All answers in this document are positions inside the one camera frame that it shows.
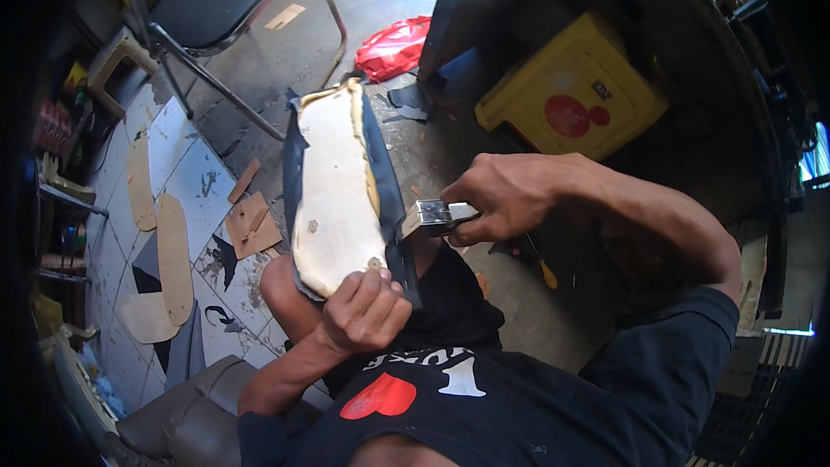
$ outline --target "red plastic bag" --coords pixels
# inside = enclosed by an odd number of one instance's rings
[[[354,54],[354,68],[363,69],[369,81],[377,83],[417,67],[431,20],[399,20],[370,36]]]

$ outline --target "black t-shirt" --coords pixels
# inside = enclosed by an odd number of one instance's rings
[[[372,359],[320,420],[248,412],[245,466],[346,465],[400,433],[459,465],[682,465],[711,409],[738,309],[692,288],[623,325],[575,377],[517,352],[431,348]]]

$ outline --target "yellow plastic crate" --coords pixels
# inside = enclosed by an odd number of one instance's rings
[[[586,13],[505,76],[476,106],[476,118],[487,130],[509,122],[542,153],[599,161],[666,109],[616,34]]]

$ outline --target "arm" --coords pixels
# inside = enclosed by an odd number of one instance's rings
[[[717,288],[740,305],[741,253],[706,208],[681,192],[579,154],[481,154],[441,197],[470,202],[482,212],[456,229],[454,245],[522,234],[540,224],[551,208],[564,207],[648,239],[682,279]]]
[[[317,328],[254,374],[239,397],[237,413],[279,415],[351,354],[388,347],[412,312],[391,277],[387,269],[348,275],[326,302]]]

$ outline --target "red circle sticker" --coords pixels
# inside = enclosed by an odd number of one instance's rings
[[[548,99],[545,103],[545,118],[551,128],[566,138],[581,138],[591,128],[583,104],[564,94]]]
[[[587,118],[598,127],[607,127],[611,122],[611,114],[602,107],[591,107],[591,110],[587,111]]]

